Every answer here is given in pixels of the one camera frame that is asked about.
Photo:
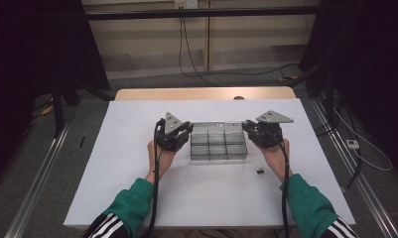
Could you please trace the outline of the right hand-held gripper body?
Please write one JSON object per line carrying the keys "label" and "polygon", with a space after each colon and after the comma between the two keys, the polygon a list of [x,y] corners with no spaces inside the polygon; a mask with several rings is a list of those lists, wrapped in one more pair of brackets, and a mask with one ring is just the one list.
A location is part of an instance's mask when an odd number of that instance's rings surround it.
{"label": "right hand-held gripper body", "polygon": [[294,120],[283,114],[269,110],[256,118],[258,137],[252,141],[260,148],[273,148],[283,141],[281,123],[293,123]]}

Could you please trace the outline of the black curtain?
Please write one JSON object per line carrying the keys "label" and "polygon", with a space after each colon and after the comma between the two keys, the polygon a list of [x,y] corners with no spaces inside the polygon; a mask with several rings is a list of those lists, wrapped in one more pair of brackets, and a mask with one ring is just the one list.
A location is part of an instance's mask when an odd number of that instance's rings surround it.
{"label": "black curtain", "polygon": [[81,0],[0,0],[0,174],[38,96],[68,78],[105,100],[110,89]]}
{"label": "black curtain", "polygon": [[334,48],[334,82],[398,169],[398,0],[320,0],[300,62]]}

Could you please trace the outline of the person's right hand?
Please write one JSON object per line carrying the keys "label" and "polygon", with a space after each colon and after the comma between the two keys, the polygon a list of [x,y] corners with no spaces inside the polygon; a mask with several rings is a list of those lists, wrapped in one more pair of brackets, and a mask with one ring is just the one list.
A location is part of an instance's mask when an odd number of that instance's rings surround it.
{"label": "person's right hand", "polygon": [[262,155],[280,182],[284,182],[285,179],[285,157],[289,155],[290,143],[287,139],[284,139],[281,143],[282,147],[276,146],[273,148],[260,148]]}

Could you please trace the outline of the black horizontal metal bar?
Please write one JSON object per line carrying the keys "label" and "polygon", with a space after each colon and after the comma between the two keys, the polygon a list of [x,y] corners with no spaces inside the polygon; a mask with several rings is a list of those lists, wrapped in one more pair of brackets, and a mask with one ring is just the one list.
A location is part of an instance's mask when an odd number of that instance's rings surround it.
{"label": "black horizontal metal bar", "polygon": [[177,19],[207,17],[240,17],[240,16],[288,16],[314,15],[319,12],[317,6],[271,7],[271,8],[226,8],[226,9],[187,9],[187,10],[154,10],[154,11],[113,11],[86,12],[85,19],[90,21],[137,20],[137,19]]}

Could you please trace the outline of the clear grey plastic compartment box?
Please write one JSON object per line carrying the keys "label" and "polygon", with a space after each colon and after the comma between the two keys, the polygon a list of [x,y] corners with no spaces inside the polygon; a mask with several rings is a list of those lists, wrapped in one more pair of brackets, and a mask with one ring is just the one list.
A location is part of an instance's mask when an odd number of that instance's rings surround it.
{"label": "clear grey plastic compartment box", "polygon": [[191,133],[192,162],[243,161],[247,146],[241,122],[195,122]]}

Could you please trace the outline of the light wooden table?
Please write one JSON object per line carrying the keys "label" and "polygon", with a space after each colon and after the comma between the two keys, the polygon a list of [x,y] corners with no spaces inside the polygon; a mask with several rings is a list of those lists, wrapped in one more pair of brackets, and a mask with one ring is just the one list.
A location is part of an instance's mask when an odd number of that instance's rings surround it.
{"label": "light wooden table", "polygon": [[253,87],[186,87],[131,88],[117,91],[115,100],[231,100],[231,99],[293,99],[288,86]]}

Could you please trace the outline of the white wall socket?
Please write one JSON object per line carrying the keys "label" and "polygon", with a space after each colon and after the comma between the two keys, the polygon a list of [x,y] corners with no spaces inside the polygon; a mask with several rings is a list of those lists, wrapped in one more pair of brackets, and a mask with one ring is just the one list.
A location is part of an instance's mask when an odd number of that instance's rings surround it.
{"label": "white wall socket", "polygon": [[174,0],[176,9],[197,9],[199,7],[198,0]]}

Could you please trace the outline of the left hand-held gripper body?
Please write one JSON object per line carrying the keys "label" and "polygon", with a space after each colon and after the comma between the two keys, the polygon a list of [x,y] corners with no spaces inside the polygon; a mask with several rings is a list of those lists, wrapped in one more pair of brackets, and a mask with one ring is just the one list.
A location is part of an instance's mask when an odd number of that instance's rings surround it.
{"label": "left hand-held gripper body", "polygon": [[185,144],[177,140],[177,136],[183,132],[176,131],[179,123],[184,122],[170,112],[167,112],[166,116],[157,123],[155,142],[159,147],[166,151],[176,152]]}

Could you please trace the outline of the black metal stand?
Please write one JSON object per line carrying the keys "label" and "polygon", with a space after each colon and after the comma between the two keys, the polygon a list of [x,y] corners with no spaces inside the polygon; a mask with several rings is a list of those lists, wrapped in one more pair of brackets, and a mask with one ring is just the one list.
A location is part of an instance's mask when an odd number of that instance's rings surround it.
{"label": "black metal stand", "polygon": [[65,126],[62,99],[69,106],[77,106],[80,103],[80,98],[76,92],[75,84],[68,78],[53,80],[52,97],[56,124],[54,137],[57,138]]}
{"label": "black metal stand", "polygon": [[328,125],[333,129],[336,128],[334,122],[334,105],[333,105],[333,71],[326,61],[319,61],[310,69],[300,75],[293,83],[294,87],[300,83],[306,86],[307,94],[310,97],[318,97],[325,93],[325,109]]}

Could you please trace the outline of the person's left hand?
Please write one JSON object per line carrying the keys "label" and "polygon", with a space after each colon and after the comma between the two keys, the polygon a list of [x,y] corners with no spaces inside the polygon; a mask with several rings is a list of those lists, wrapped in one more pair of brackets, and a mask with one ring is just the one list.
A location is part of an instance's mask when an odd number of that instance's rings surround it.
{"label": "person's left hand", "polygon": [[155,156],[158,156],[159,159],[159,179],[167,172],[170,166],[173,163],[176,152],[165,151],[161,147],[156,146],[155,142],[151,140],[147,145],[148,155],[149,155],[149,171],[145,176],[145,180],[154,184],[155,179]]}

